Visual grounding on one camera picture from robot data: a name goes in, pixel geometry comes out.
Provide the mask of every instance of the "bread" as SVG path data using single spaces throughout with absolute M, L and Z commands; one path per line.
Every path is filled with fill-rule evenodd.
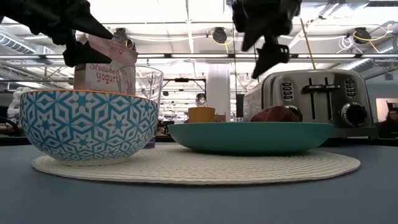
M 251 122 L 300 122 L 300 119 L 284 106 L 271 106 L 254 115 Z

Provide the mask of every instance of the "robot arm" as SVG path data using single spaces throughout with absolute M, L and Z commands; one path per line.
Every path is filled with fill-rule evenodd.
M 57 45 L 66 45 L 63 56 L 68 66 L 81 63 L 110 63 L 111 59 L 76 41 L 79 30 L 105 39 L 113 35 L 91 14 L 87 0 L 1 0 L 0 23 L 6 16 L 30 28 L 38 35 L 43 33 Z
M 278 36 L 289 35 L 292 19 L 300 14 L 302 0 L 234 0 L 230 1 L 233 22 L 244 32 L 242 51 L 248 51 L 263 35 L 265 44 L 258 51 L 252 78 L 257 78 L 278 63 L 289 61 L 289 48 L 278 43 Z

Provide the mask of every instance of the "toaster knob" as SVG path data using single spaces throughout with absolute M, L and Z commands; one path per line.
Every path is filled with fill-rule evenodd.
M 360 126 L 368 117 L 366 109 L 359 103 L 347 103 L 341 110 L 341 117 L 350 126 Z
M 300 110 L 292 105 L 287 105 L 285 106 L 287 109 L 289 109 L 291 112 L 293 112 L 294 115 L 296 115 L 300 121 L 303 121 L 303 114 L 300 112 Z

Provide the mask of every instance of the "orange rim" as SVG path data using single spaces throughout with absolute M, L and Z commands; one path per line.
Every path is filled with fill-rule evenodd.
M 129 95 L 129 94 L 124 94 L 124 93 L 115 93 L 115 92 L 111 92 L 111 91 L 98 91 L 98 90 L 63 90 L 63 89 L 54 89 L 54 90 L 32 90 L 29 92 L 25 92 L 23 94 L 26 93 L 32 93 L 32 92 L 42 92 L 42 91 L 83 91 L 83 92 L 89 92 L 89 93 L 107 93 L 107 94 L 113 94 L 113 95 L 119 95 L 119 96 L 129 96 L 129 97 L 135 97 L 135 98 L 141 98 L 143 100 L 149 100 L 149 101 L 153 101 L 156 103 L 156 101 L 154 100 L 150 100 L 141 96 L 133 96 L 133 95 Z

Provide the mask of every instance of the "white column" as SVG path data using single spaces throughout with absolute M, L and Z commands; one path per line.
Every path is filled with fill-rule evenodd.
M 226 115 L 231 121 L 231 93 L 229 89 L 228 64 L 210 64 L 206 79 L 206 96 L 208 106 L 216 109 L 216 114 Z

